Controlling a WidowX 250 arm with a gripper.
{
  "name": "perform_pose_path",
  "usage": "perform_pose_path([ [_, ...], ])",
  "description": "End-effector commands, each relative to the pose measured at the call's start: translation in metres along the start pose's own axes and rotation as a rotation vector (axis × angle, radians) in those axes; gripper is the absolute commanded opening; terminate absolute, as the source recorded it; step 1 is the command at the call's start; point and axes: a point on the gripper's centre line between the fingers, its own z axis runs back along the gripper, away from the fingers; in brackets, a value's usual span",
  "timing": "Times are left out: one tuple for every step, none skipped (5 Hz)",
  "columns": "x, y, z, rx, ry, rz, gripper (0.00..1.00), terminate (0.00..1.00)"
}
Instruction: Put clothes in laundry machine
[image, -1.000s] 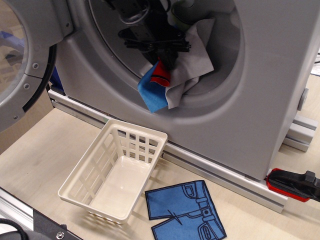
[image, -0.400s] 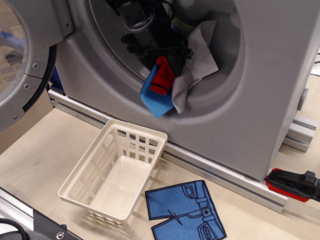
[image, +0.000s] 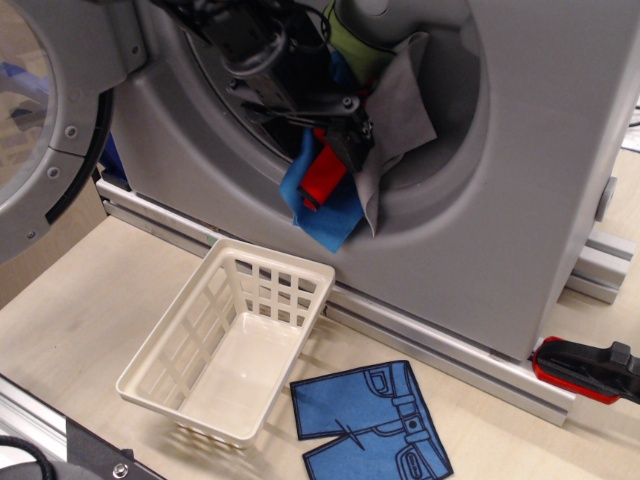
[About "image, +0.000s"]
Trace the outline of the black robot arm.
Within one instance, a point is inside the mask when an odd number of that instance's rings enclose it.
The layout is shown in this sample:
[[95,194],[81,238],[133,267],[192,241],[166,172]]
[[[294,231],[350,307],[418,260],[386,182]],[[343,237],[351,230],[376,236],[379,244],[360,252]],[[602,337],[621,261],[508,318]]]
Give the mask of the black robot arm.
[[372,123],[355,89],[336,80],[331,26],[316,8],[296,1],[160,1],[186,32],[217,48],[247,120],[282,151],[293,132],[324,131],[351,173],[374,146]]

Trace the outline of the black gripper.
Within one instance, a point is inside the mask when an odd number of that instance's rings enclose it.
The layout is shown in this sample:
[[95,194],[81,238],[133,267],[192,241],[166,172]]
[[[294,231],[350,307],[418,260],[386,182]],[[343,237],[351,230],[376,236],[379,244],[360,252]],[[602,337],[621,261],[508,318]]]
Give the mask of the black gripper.
[[289,162],[305,129],[319,128],[351,173],[360,172],[375,142],[355,91],[335,81],[327,37],[316,29],[237,29],[219,39],[229,74],[226,92],[239,99]]

